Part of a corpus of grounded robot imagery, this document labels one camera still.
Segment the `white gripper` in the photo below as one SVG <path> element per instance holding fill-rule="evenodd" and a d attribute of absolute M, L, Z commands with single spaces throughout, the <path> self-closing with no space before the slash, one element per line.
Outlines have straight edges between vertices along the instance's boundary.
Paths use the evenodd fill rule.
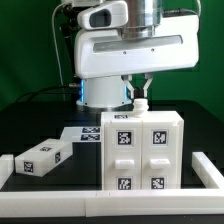
<path fill-rule="evenodd" d="M 134 98 L 132 74 L 145 73 L 143 97 L 153 74 L 165 70 L 191 68 L 199 60 L 197 15 L 163 18 L 151 38 L 124 40 L 117 29 L 81 30 L 75 40 L 76 74 L 82 79 L 122 76 Z"/>

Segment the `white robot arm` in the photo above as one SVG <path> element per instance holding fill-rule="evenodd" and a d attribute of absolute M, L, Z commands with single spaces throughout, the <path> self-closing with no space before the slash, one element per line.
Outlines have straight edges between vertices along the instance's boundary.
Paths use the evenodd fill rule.
<path fill-rule="evenodd" d="M 200 13 L 165 10 L 162 0 L 61 0 L 80 28 L 74 44 L 77 104 L 95 109 L 135 98 L 132 76 L 191 68 L 199 59 Z"/>

